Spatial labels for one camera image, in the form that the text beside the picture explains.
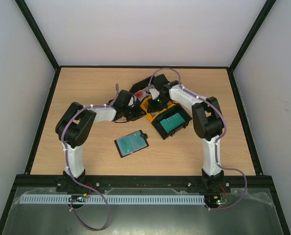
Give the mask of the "black bin with red cards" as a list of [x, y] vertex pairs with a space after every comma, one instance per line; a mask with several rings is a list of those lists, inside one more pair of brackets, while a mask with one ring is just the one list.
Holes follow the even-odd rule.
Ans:
[[150, 78], [151, 78], [151, 77], [149, 76], [149, 77], [147, 77], [147, 78], [145, 78], [145, 79], [143, 79], [143, 80], [141, 80], [141, 81], [135, 83], [135, 84], [130, 88], [129, 92], [135, 95], [135, 93], [136, 93], [137, 91], [139, 91], [139, 90], [143, 90], [143, 89], [144, 89], [144, 90], [147, 92], [148, 96], [151, 96], [151, 94], [150, 94], [150, 92], [149, 92], [149, 89], [150, 89], [150, 88], [155, 88], [155, 86], [153, 85], [153, 81], [151, 82], [151, 85], [149, 85]]

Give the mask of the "teal credit card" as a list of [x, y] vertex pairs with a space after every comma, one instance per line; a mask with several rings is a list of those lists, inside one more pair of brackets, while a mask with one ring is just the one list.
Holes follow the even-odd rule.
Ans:
[[148, 147], [148, 143], [144, 138], [144, 134], [141, 131], [134, 132], [129, 135], [129, 138], [133, 144], [134, 151]]
[[126, 156], [134, 152], [134, 147], [129, 137], [118, 139], [117, 144], [122, 156]]

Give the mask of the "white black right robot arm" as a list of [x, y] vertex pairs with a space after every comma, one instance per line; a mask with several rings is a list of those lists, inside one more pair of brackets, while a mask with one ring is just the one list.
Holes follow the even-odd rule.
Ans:
[[220, 167], [220, 138], [226, 133], [226, 122], [215, 97], [206, 98], [185, 88], [180, 80], [169, 82], [152, 75], [148, 82], [151, 98], [147, 112], [155, 113], [168, 107], [168, 103], [176, 101], [192, 111], [193, 127], [196, 135], [202, 139], [204, 163], [202, 168], [202, 185], [206, 191], [212, 192], [223, 181], [224, 172]]

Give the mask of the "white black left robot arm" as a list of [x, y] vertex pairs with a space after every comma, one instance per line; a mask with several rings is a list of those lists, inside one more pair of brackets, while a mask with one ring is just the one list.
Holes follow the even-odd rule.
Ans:
[[87, 140], [93, 124], [99, 122], [116, 122], [125, 118], [126, 122], [136, 121], [146, 113], [140, 107], [137, 97], [121, 90], [114, 99], [102, 105], [84, 106], [73, 102], [59, 120], [55, 132], [62, 143], [65, 168], [63, 177], [66, 185], [79, 189], [91, 189], [84, 183], [85, 167], [83, 165], [83, 144]]

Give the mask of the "yellow plastic bin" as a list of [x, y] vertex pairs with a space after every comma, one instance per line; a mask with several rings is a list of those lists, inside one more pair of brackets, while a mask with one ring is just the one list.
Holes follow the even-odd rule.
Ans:
[[171, 101], [167, 104], [163, 104], [160, 99], [152, 99], [151, 96], [148, 96], [141, 102], [140, 107], [146, 112], [145, 116], [147, 120], [153, 123], [159, 115], [173, 108], [176, 104], [178, 103], [173, 103]]

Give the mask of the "black leather card holder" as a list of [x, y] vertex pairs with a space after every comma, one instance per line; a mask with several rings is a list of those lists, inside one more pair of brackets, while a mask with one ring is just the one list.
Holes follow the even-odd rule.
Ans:
[[148, 135], [142, 130], [135, 131], [129, 135], [114, 140], [119, 156], [124, 158], [135, 152], [149, 147]]

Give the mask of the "black bin with teal cards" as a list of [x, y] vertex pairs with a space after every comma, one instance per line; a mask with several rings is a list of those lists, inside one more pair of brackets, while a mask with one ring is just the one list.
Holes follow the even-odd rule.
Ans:
[[180, 105], [175, 104], [171, 108], [160, 113], [151, 122], [163, 140], [172, 137], [177, 131], [185, 129], [192, 117]]

